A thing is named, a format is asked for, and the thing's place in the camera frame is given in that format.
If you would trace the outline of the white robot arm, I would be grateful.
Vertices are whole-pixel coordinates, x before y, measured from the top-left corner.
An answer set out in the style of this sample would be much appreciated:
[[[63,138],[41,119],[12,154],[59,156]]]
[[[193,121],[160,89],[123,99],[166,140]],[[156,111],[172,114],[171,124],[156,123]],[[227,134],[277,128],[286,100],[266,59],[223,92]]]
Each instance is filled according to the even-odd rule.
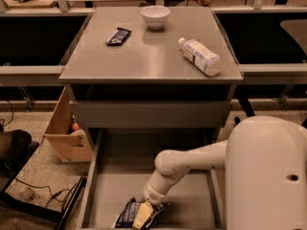
[[[272,116],[253,116],[219,143],[166,149],[143,190],[132,228],[192,170],[225,170],[226,230],[307,230],[307,129]]]

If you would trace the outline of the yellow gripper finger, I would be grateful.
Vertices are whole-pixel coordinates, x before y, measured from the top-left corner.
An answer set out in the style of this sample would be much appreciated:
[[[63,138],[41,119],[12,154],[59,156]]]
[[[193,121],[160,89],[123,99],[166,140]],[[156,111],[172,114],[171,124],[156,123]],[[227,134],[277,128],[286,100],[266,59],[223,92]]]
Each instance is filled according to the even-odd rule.
[[[141,230],[141,228],[145,226],[145,223],[150,219],[153,212],[154,208],[150,202],[146,201],[141,203],[134,218],[132,229]]]

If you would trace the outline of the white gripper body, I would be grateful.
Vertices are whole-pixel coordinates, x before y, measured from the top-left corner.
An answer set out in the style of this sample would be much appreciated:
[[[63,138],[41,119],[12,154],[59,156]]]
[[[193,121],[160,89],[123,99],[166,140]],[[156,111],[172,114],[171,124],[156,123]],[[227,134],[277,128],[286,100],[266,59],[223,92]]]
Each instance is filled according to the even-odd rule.
[[[143,189],[143,201],[148,201],[152,205],[160,204],[165,196],[167,194],[167,191],[163,187],[154,187],[151,184],[146,184]]]

